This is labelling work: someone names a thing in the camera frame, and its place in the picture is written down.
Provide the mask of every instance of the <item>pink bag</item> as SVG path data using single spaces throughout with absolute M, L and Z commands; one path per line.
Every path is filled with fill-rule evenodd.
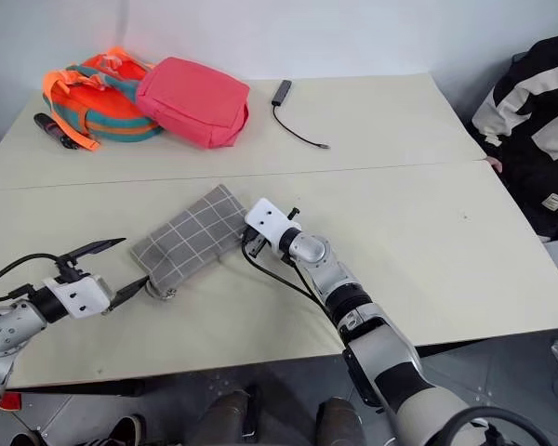
M 232 146 L 248 119 L 250 87 L 188 60 L 167 58 L 137 89 L 137 106 L 166 130 L 205 149 Z

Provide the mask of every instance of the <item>white table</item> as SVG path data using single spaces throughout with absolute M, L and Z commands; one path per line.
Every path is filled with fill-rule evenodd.
M 0 191 L 0 267 L 92 240 L 112 287 L 141 276 L 127 248 L 219 182 L 250 206 L 266 196 L 325 235 L 417 345 L 558 327 L 558 271 L 486 162 L 406 168 L 131 181 Z M 83 196 L 89 207 L 72 197 Z M 279 262 L 274 268 L 286 272 Z M 36 261 L 0 293 L 54 272 Z M 107 317 L 62 320 L 22 352 L 11 386 L 87 382 L 340 352 L 324 315 L 235 252 L 175 299 L 136 296 Z
M 295 80 L 280 117 L 323 151 L 289 135 L 271 115 L 280 81 L 252 81 L 250 118 L 235 147 L 201 151 L 169 134 L 104 141 L 69 151 L 33 122 L 37 94 L 0 144 L 0 189 L 163 178 L 231 177 L 479 160 L 428 74 Z
M 325 235 L 417 345 L 558 327 L 558 271 L 478 146 L 427 75 L 304 80 L 272 121 L 278 81 L 250 83 L 252 118 L 233 148 L 170 136 L 67 151 L 33 124 L 35 98 L 0 145 L 0 268 L 125 236 L 82 266 L 119 288 L 142 271 L 127 249 L 224 183 L 249 207 L 266 196 Z M 283 264 L 268 260 L 273 268 Z M 0 293 L 52 276 L 36 261 Z M 179 295 L 137 295 L 107 317 L 62 320 L 21 353 L 10 385 L 165 374 L 340 352 L 318 309 L 239 253 L 199 271 Z

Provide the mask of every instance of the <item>gray plaid pouch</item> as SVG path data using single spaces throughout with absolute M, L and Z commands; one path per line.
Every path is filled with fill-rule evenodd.
M 246 228 L 245 208 L 222 184 L 136 243 L 131 253 L 162 298 L 198 269 L 235 248 Z

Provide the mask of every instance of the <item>person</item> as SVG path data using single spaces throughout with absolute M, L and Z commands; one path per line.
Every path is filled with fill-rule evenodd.
M 255 443 L 258 440 L 260 392 L 257 387 L 236 390 L 217 398 L 206 409 L 186 446 L 211 446 Z M 122 418 L 107 439 L 96 439 L 79 446 L 139 446 L 150 444 L 146 425 L 139 415 Z M 320 405 L 316 417 L 316 446 L 365 446 L 362 422 L 352 404 L 331 398 Z M 37 438 L 19 434 L 10 446 L 39 446 Z

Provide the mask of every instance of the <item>black and white jacket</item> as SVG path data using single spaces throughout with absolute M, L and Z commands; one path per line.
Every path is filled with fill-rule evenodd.
M 558 220 L 558 36 L 513 61 L 472 125 L 485 152 L 502 161 L 517 203 Z

